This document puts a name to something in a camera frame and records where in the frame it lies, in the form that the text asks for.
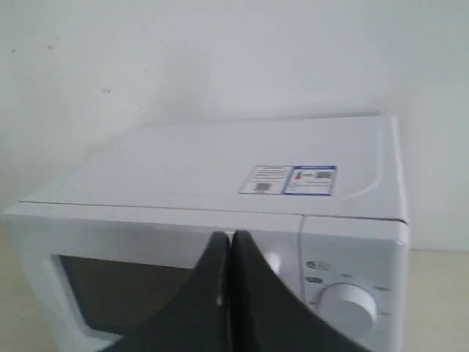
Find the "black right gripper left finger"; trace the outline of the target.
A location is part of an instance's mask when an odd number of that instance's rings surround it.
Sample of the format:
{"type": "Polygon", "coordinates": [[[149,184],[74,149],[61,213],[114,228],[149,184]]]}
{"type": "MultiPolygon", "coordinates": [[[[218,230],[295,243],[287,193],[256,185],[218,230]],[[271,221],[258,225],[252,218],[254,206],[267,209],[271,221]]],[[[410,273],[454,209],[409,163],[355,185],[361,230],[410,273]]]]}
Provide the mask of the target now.
{"type": "Polygon", "coordinates": [[[106,350],[230,351],[229,250],[228,236],[214,232],[175,297],[106,350]]]}

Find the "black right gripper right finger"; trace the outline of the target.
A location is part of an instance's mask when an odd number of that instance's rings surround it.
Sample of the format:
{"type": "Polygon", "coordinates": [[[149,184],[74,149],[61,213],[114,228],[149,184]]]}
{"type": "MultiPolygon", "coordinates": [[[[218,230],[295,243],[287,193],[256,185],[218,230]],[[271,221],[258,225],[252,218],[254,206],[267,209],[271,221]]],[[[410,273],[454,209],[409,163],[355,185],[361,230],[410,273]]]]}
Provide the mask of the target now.
{"type": "Polygon", "coordinates": [[[232,237],[230,319],[234,351],[363,350],[290,292],[244,230],[232,237]]]}

